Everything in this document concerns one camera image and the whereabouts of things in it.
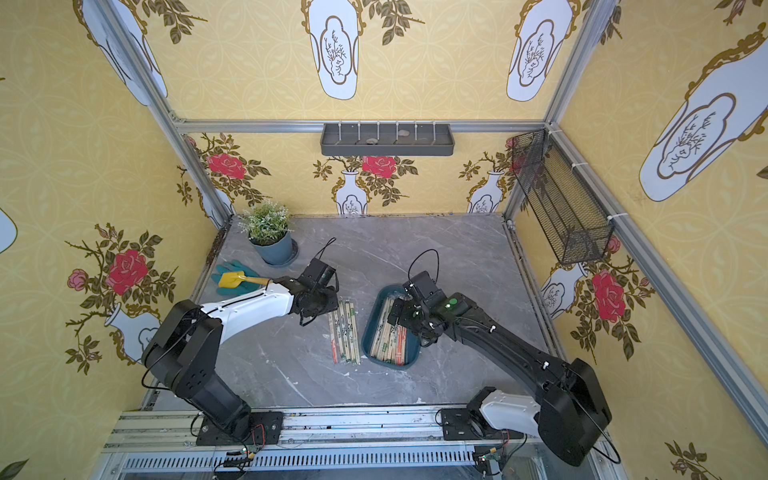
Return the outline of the teal plastic storage box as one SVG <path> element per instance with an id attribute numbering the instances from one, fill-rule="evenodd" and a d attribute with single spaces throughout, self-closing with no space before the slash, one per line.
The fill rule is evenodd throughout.
<path id="1" fill-rule="evenodd" d="M 396 370 L 410 368 L 420 353 L 417 336 L 389 322 L 395 301 L 405 298 L 401 286 L 384 287 L 376 297 L 361 340 L 362 352 L 368 359 Z"/>

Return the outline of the green label chopsticks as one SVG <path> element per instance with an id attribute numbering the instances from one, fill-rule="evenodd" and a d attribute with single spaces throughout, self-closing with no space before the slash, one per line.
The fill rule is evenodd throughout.
<path id="1" fill-rule="evenodd" d="M 350 316 L 351 310 L 348 300 L 343 300 L 341 304 L 342 316 L 343 316 L 343 330 L 344 330 L 344 342 L 346 347 L 347 362 L 355 364 L 355 347 L 353 342 L 353 324 Z"/>

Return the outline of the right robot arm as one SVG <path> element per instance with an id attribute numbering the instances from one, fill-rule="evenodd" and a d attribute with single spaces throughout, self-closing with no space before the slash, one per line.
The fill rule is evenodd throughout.
<path id="1" fill-rule="evenodd" d="M 577 358 L 552 356 L 504 328 L 476 302 L 456 293 L 428 306 L 397 299 L 387 322 L 425 343 L 445 335 L 489 358 L 521 384 L 538 405 L 528 415 L 529 435 L 540 438 L 560 460 L 581 465 L 612 420 L 594 369 Z"/>

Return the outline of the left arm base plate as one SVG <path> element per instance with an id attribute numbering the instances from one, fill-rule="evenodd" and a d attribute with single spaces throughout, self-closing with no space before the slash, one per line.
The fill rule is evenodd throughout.
<path id="1" fill-rule="evenodd" d="M 197 446 L 241 445 L 246 447 L 276 445 L 283 429 L 283 421 L 284 413 L 281 411 L 253 411 L 242 433 L 227 433 L 204 416 L 195 444 Z"/>

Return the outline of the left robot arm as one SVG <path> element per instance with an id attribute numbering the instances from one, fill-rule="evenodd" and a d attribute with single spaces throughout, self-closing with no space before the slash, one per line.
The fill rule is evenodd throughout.
<path id="1" fill-rule="evenodd" d="M 236 440 L 250 434 L 252 408 L 216 373 L 221 346 L 269 320 L 297 315 L 306 325 L 338 309 L 337 281 L 256 277 L 254 282 L 261 287 L 234 298 L 176 303 L 141 357 L 147 372 L 166 389 Z"/>

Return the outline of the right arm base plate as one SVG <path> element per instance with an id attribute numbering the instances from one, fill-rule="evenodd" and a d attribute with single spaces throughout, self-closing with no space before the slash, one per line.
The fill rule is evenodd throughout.
<path id="1" fill-rule="evenodd" d="M 478 410 L 466 407 L 442 408 L 435 414 L 435 421 L 448 441 L 504 442 L 523 438 L 522 433 L 491 427 Z"/>

